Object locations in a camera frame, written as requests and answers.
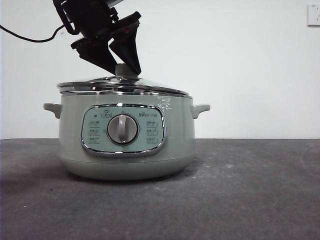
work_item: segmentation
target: power cord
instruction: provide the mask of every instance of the power cord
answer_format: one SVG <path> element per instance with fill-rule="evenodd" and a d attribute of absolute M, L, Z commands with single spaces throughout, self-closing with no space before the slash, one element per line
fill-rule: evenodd
<path fill-rule="evenodd" d="M 30 38 L 27 38 L 27 37 L 24 37 L 24 36 L 20 36 L 20 35 L 14 33 L 13 31 L 10 31 L 10 30 L 6 29 L 4 26 L 1 26 L 1 25 L 0 25 L 0 28 L 1 28 L 3 31 L 7 32 L 8 34 L 11 34 L 11 35 L 13 35 L 13 36 L 15 36 L 15 37 L 17 37 L 17 38 L 19 38 L 19 39 L 22 39 L 22 40 L 25 40 L 25 41 L 29 41 L 29 42 L 32 42 L 32 43 L 46 43 L 46 42 L 49 42 L 49 41 L 53 40 L 53 39 L 55 38 L 55 36 L 57 35 L 58 31 L 61 30 L 61 29 L 63 29 L 64 27 L 65 27 L 65 25 L 62 25 L 62 26 L 58 27 L 58 28 L 54 31 L 52 37 L 49 37 L 49 38 L 43 39 L 43 40 L 35 40 L 35 39 L 30 39 Z"/>

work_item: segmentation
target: chrome trim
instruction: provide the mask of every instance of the chrome trim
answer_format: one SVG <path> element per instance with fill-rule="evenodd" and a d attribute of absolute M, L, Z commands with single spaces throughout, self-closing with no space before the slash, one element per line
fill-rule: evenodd
<path fill-rule="evenodd" d="M 95 108 L 107 108 L 107 107 L 131 107 L 131 108 L 148 108 L 148 109 L 156 109 L 161 116 L 161 121 L 162 121 L 162 130 L 163 130 L 163 138 L 162 141 L 159 143 L 158 146 L 144 150 L 144 151 L 125 151 L 125 152 L 118 152 L 118 151 L 99 151 L 90 148 L 87 146 L 83 140 L 82 133 L 84 129 L 84 122 L 85 122 L 85 116 L 87 112 L 91 109 Z M 82 125 L 81 125 L 81 133 L 80 133 L 80 142 L 82 147 L 90 154 L 97 156 L 97 157 L 105 157 L 105 158 L 138 158 L 138 157 L 146 157 L 150 155 L 157 154 L 160 152 L 160 150 L 164 147 L 165 143 L 167 140 L 167 127 L 166 127 L 166 121 L 164 117 L 164 112 L 156 107 L 156 106 L 151 106 L 151 105 L 144 105 L 144 104 L 134 104 L 134 103 L 114 103 L 114 104 L 98 104 L 98 105 L 92 105 L 89 107 L 83 114 L 83 120 L 82 120 Z"/>
<path fill-rule="evenodd" d="M 63 91 L 61 92 L 62 97 L 69 96 L 88 96 L 88 95 L 131 95 L 131 96 L 165 96 L 165 97 L 176 97 L 176 98 L 186 98 L 193 99 L 192 96 L 189 95 L 181 95 L 181 94 L 173 94 L 173 93 L 163 93 L 163 92 L 123 92 L 123 91 L 92 91 L 92 92 L 70 92 Z"/>

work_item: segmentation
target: control panel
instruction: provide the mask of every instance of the control panel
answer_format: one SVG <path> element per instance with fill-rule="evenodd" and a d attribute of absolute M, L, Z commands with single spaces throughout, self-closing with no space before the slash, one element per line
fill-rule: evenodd
<path fill-rule="evenodd" d="M 106 104 L 89 108 L 83 117 L 82 146 L 104 157 L 156 154 L 166 140 L 162 111 L 142 104 Z"/>

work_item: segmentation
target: metal band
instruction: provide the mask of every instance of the metal band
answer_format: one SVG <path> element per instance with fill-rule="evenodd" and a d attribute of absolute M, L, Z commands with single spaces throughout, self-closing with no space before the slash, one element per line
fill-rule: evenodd
<path fill-rule="evenodd" d="M 189 95 L 181 95 L 181 94 L 173 94 L 173 93 L 163 93 L 163 92 L 122 92 L 122 91 L 87 91 L 87 92 L 71 92 L 71 91 L 63 91 L 61 92 L 62 97 L 68 96 L 88 96 L 88 95 L 125 95 L 125 96 L 165 96 L 165 97 L 176 97 L 176 98 L 186 98 L 193 99 L 192 96 Z"/>

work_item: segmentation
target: stainless steel lid rim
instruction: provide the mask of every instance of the stainless steel lid rim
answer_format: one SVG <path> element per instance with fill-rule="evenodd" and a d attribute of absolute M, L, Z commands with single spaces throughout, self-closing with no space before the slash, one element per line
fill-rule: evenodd
<path fill-rule="evenodd" d="M 149 91 L 157 93 L 170 93 L 178 95 L 189 94 L 185 91 L 173 89 L 167 86 L 160 86 L 155 82 L 144 80 L 138 77 L 102 77 L 88 81 L 64 82 L 57 85 L 60 92 L 65 91 L 117 91 L 122 92 Z"/>
<path fill-rule="evenodd" d="M 90 96 L 90 95 L 118 95 L 118 96 L 162 96 L 193 99 L 190 95 L 164 93 L 164 92 L 126 92 L 126 91 L 62 91 L 62 97 Z"/>

